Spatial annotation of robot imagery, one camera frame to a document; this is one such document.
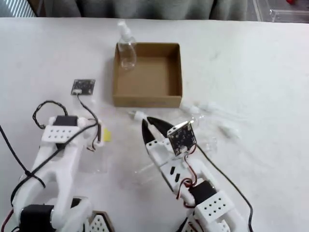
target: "yellow sticker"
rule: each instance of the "yellow sticker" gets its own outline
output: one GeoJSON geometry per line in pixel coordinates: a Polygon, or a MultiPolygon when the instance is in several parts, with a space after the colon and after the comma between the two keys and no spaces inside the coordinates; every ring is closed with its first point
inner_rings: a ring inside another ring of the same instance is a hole
{"type": "Polygon", "coordinates": [[[112,140],[112,133],[108,129],[104,128],[103,131],[103,141],[110,142],[112,140]]]}

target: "white robotic arm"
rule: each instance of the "white robotic arm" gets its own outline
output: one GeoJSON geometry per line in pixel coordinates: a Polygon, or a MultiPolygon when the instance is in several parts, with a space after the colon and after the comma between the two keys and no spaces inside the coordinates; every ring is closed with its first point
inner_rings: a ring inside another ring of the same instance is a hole
{"type": "MultiPolygon", "coordinates": [[[[64,144],[83,128],[93,124],[93,121],[76,116],[50,118],[31,171],[49,158],[58,146],[64,144]]],[[[73,207],[73,182],[82,150],[89,141],[93,140],[95,133],[95,128],[89,128],[80,133],[57,156],[36,172],[35,175],[45,184],[57,183],[59,192],[54,205],[32,204],[43,190],[42,184],[37,179],[31,178],[21,186],[13,200],[14,215],[19,222],[20,232],[77,232],[84,223],[89,226],[87,218],[92,215],[93,206],[88,198],[83,197],[75,199],[78,202],[73,207]]]]}
{"type": "Polygon", "coordinates": [[[175,156],[167,137],[187,123],[173,126],[152,117],[147,120],[165,136],[161,141],[155,139],[143,120],[142,133],[148,154],[172,192],[183,199],[185,207],[191,208],[177,232],[247,232],[248,225],[205,164],[190,156],[189,149],[175,156]]]}

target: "circuit board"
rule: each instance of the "circuit board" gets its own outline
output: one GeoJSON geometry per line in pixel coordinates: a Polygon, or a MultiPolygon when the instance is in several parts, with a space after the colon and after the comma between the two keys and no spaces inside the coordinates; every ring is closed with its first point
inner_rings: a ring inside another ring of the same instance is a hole
{"type": "Polygon", "coordinates": [[[186,123],[168,135],[176,156],[188,152],[197,143],[191,123],[186,123]]]}
{"type": "Polygon", "coordinates": [[[80,95],[92,95],[93,88],[95,87],[95,79],[76,79],[71,90],[71,95],[75,95],[73,90],[80,89],[82,92],[80,95]]]}

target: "red object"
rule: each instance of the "red object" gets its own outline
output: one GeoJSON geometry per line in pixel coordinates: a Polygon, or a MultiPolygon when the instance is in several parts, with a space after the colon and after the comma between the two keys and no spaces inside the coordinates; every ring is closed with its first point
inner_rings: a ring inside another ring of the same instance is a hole
{"type": "Polygon", "coordinates": [[[3,222],[2,226],[1,226],[1,232],[4,232],[4,228],[5,228],[6,224],[8,223],[8,221],[10,220],[12,214],[13,214],[13,210],[10,211],[10,213],[8,214],[6,219],[4,220],[4,222],[3,222]]]}
{"type": "Polygon", "coordinates": [[[295,0],[286,0],[289,4],[294,4],[295,0]]]}

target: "cardboard box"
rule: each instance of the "cardboard box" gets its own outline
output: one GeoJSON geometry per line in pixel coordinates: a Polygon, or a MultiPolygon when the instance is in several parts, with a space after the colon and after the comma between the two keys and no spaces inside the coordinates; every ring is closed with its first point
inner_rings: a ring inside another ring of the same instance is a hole
{"type": "Polygon", "coordinates": [[[179,107],[183,96],[178,43],[137,43],[137,64],[121,67],[116,46],[112,97],[115,106],[179,107]]]}

